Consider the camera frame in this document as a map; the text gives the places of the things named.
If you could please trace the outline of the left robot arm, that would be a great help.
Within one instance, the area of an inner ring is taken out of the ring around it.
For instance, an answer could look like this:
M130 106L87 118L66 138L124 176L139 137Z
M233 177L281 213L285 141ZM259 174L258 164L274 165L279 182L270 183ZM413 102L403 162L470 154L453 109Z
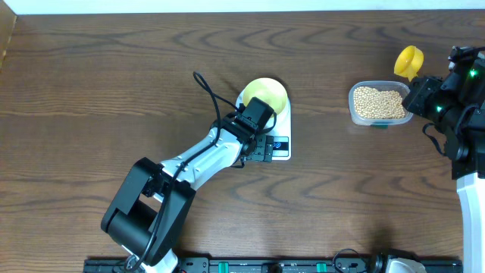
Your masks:
M101 221L101 229L146 271L171 272L173 252L196 191L219 171L250 155L274 110L254 97L242 111L218 117L208 135L160 163L141 158L130 169Z

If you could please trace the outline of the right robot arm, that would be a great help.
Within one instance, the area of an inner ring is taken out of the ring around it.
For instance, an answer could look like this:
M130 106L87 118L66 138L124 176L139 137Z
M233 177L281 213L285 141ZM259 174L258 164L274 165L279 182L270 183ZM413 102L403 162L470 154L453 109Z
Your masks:
M402 106L429 121L446 141L433 140L452 163L452 179L462 210L463 270L484 270L484 49L452 48L449 74L419 77L424 53L414 45L403 49L394 73L409 80Z

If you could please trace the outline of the yellow plastic measuring scoop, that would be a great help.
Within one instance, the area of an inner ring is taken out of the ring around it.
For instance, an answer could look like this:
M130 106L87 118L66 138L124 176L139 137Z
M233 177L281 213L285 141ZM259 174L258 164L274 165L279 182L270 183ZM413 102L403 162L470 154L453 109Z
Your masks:
M407 78L411 82L418 76L418 72L424 63L424 53L414 45L409 45L401 51L396 59L393 73Z

